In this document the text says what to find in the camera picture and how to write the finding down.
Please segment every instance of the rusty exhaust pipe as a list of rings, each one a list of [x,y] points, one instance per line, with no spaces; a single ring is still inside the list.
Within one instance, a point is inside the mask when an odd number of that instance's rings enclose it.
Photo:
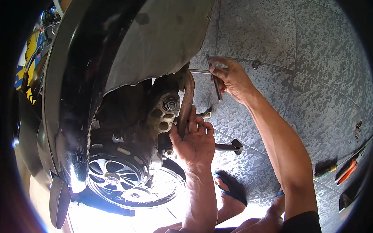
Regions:
[[[179,118],[177,122],[178,134],[181,140],[185,136],[185,128],[187,127],[190,111],[192,110],[193,97],[194,97],[194,78],[192,73],[187,70],[184,74],[185,77],[185,93],[183,102],[181,103]]]

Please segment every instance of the foot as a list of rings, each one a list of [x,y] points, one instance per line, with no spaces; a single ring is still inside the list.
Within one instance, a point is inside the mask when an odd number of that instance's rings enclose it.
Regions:
[[[266,216],[268,215],[276,215],[278,217],[281,217],[281,215],[285,211],[285,194],[278,196],[273,201],[271,207],[267,210]]]
[[[228,192],[230,191],[228,189],[228,186],[224,184],[220,178],[215,178],[214,182],[216,185],[219,185],[222,190],[225,190]],[[225,195],[222,192],[220,192],[220,196],[221,196],[222,208],[218,211],[217,224],[222,223],[242,213],[242,211],[244,211],[244,209],[246,208],[245,205],[241,201],[231,196]]]

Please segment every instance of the speckled granite floor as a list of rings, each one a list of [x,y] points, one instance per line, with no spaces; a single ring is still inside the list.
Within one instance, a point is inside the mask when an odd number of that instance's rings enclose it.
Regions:
[[[373,133],[372,73],[352,25],[333,0],[215,0],[204,44],[190,68],[207,69],[206,53],[242,64],[296,130],[313,165],[345,160]],[[261,62],[258,70],[251,68],[254,60]],[[194,78],[194,104],[198,112],[213,106],[217,143],[237,138],[245,146],[241,155],[216,152],[212,169],[244,184],[250,203],[270,206],[280,185],[250,113],[228,93],[218,105],[209,76]],[[323,232],[342,224],[339,196],[363,170],[359,166],[338,187],[335,173],[314,181]]]

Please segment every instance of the motorcycle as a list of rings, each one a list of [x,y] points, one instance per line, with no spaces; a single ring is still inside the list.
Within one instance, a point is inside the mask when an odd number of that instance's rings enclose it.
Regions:
[[[25,76],[14,111],[22,158],[50,190],[57,229],[72,199],[134,216],[185,190],[168,131],[177,123],[184,135],[194,94],[189,61],[202,46],[212,5],[73,0],[53,24],[40,75],[32,87]]]

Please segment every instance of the hand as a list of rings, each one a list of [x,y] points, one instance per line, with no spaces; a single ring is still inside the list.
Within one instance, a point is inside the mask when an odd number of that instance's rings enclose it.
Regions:
[[[215,153],[214,128],[210,122],[196,116],[195,106],[192,106],[184,139],[181,140],[176,125],[172,126],[169,136],[173,150],[185,163],[184,169],[210,171]]]
[[[243,104],[245,96],[256,90],[249,76],[238,62],[225,57],[212,57],[210,62],[228,66],[228,68],[210,67],[210,72],[224,82],[224,84],[219,84],[221,94],[227,91],[237,102]]]

